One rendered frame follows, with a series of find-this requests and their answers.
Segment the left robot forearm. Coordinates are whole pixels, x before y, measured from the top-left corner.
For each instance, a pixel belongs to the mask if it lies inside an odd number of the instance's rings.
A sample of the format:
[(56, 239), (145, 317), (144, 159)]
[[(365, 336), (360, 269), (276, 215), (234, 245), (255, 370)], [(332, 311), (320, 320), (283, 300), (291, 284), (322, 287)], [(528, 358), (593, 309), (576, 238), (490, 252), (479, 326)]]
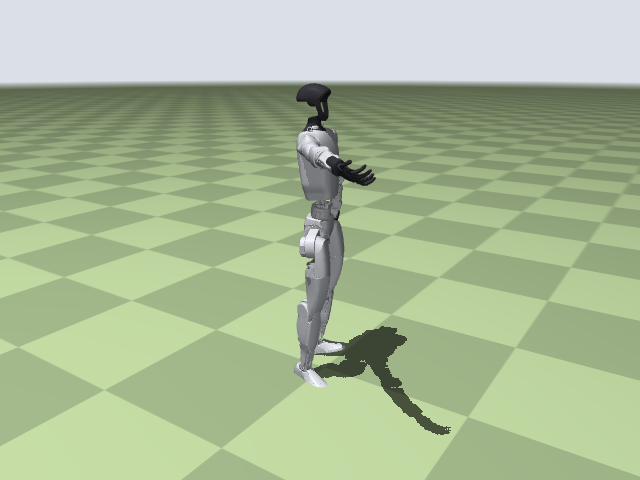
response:
[(339, 184), (339, 189), (338, 189), (338, 194), (335, 198), (331, 199), (330, 202), (333, 202), (333, 205), (331, 206), (331, 213), (334, 215), (334, 218), (337, 217), (338, 211), (340, 210), (341, 206), (342, 206), (342, 190), (343, 190), (343, 185)]

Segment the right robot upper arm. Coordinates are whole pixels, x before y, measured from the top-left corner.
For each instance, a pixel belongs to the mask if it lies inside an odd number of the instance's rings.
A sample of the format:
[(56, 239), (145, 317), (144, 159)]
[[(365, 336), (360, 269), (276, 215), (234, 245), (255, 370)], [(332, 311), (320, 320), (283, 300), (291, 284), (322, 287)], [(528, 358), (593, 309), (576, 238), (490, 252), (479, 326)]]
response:
[[(297, 151), (304, 156), (309, 162), (309, 150), (310, 148), (313, 148), (315, 151), (319, 150), (319, 149), (324, 149), (329, 151), (328, 147), (325, 146), (320, 146), (320, 143), (317, 139), (315, 139), (314, 137), (312, 137), (311, 135), (305, 135), (303, 137), (303, 139), (300, 141), (298, 147), (297, 147)], [(311, 162), (310, 162), (311, 163)]]

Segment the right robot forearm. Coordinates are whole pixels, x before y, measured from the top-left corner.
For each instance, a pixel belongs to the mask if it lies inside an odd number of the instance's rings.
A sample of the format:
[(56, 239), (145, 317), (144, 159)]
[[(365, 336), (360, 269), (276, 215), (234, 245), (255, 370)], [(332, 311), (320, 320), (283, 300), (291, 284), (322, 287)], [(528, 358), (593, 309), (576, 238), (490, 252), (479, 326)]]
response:
[(314, 168), (327, 169), (331, 174), (333, 174), (331, 171), (331, 167), (326, 164), (326, 160), (330, 156), (335, 156), (336, 158), (341, 159), (338, 155), (334, 155), (332, 152), (324, 149), (319, 149), (315, 151), (313, 148), (310, 148), (309, 150), (309, 160), (312, 166)]

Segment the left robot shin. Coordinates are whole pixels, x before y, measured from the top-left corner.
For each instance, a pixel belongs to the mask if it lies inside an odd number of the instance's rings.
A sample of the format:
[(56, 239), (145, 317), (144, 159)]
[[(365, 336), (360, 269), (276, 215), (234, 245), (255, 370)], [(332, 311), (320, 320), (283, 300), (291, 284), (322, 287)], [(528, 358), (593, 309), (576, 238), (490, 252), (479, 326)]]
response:
[[(323, 308), (322, 308), (321, 313), (320, 313), (321, 324), (320, 324), (320, 332), (319, 332), (319, 338), (318, 338), (319, 345), (323, 343), (322, 338), (324, 336), (326, 325), (328, 323), (329, 316), (330, 316), (332, 300), (333, 300), (333, 293), (334, 293), (334, 289), (333, 289), (332, 293), (326, 298), (325, 303), (324, 303)], [(326, 323), (326, 325), (325, 325), (325, 323)], [(320, 335), (321, 335), (321, 339), (320, 339)], [(318, 343), (317, 343), (317, 345), (318, 345)]]

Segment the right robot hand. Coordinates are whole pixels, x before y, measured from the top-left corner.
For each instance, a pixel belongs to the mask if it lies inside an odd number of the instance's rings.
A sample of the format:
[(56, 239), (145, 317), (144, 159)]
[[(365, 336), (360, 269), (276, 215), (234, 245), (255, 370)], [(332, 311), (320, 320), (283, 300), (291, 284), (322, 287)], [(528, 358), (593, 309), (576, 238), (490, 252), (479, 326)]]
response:
[(366, 173), (359, 174), (366, 168), (366, 164), (359, 169), (353, 170), (348, 167), (348, 165), (350, 165), (351, 163), (351, 160), (344, 162), (343, 160), (336, 158), (335, 156), (330, 156), (326, 160), (326, 164), (331, 167), (331, 171), (335, 176), (341, 176), (348, 181), (356, 182), (357, 184), (360, 184), (362, 186), (367, 186), (374, 182), (376, 177), (373, 177), (374, 173), (370, 174), (372, 171), (371, 169), (369, 169)]

